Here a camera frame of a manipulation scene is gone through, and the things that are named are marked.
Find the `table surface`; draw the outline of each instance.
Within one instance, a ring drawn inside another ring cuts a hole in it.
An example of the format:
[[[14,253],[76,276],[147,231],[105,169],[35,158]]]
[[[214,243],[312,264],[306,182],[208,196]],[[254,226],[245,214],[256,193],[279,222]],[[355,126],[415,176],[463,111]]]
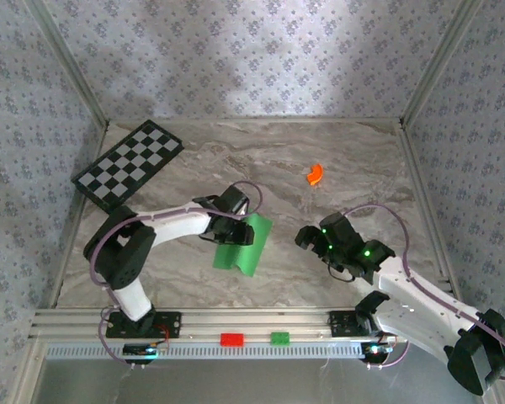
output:
[[[274,222],[252,278],[238,269],[211,267],[216,245],[183,237],[157,246],[146,261],[141,282],[159,307],[352,306],[370,291],[364,281],[345,284],[329,277],[315,254],[294,244],[297,231],[317,225],[334,211],[381,202],[400,214],[412,239],[410,264],[425,278],[439,275],[423,229],[417,201],[396,135],[357,123],[173,123],[162,125],[183,140],[185,150],[125,204],[135,211],[166,209],[192,198],[220,194],[250,179],[264,192],[260,210]],[[109,127],[102,153],[130,133]],[[306,181],[320,163],[324,178]],[[254,205],[254,189],[243,190]],[[58,307],[102,307],[107,295],[94,286],[82,250],[106,214],[87,201],[66,265]],[[380,210],[352,216],[363,238],[376,238],[402,252],[401,228]]]

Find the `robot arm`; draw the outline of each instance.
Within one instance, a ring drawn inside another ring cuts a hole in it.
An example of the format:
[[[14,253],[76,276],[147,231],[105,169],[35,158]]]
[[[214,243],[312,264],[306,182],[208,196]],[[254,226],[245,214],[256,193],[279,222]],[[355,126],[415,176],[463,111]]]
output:
[[[446,363],[453,377],[479,396],[505,371],[505,347],[461,315],[477,319],[505,340],[505,320],[499,313],[488,310],[482,314],[407,271],[386,245],[376,240],[364,242],[342,214],[326,217],[320,228],[303,227],[295,242],[304,249],[312,245],[312,251],[330,268],[348,270],[355,279],[384,292],[373,292],[356,306],[362,331],[407,339]],[[440,301],[452,310],[446,310]]]
[[[152,303],[139,279],[152,248],[170,240],[197,235],[218,244],[253,244],[254,231],[245,222],[212,215],[210,211],[240,215],[247,212],[249,200],[234,186],[221,196],[194,199],[184,206],[155,212],[135,213],[126,206],[114,210],[84,248],[90,260],[96,246],[120,223],[138,218],[113,234],[98,252],[95,271],[106,281],[121,311],[139,329],[150,326]]]

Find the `green object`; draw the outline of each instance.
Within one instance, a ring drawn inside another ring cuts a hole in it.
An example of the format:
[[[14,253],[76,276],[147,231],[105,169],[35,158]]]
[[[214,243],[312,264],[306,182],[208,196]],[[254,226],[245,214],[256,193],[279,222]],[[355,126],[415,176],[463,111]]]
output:
[[[217,247],[213,268],[232,269],[238,267],[246,276],[253,276],[273,222],[258,213],[243,220],[254,229],[254,243],[252,246],[221,245]]]
[[[271,345],[275,345],[277,347],[289,347],[290,333],[289,332],[272,332],[271,333]]]

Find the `patterned wallpaper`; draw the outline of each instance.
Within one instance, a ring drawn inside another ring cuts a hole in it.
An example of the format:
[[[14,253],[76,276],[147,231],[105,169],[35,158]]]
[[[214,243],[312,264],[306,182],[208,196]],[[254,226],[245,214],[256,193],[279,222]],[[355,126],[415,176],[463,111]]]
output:
[[[505,316],[505,0],[485,2],[411,134],[465,300]]]
[[[399,116],[458,2],[59,0],[48,6],[106,115],[123,121]]]
[[[20,0],[0,1],[0,402],[71,230],[94,126]]]

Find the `black and white checkerboard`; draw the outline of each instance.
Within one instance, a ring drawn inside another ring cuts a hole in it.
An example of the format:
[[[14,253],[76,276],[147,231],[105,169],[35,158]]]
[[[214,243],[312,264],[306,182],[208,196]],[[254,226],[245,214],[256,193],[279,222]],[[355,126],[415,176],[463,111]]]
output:
[[[147,120],[72,181],[110,213],[182,150],[181,140]]]

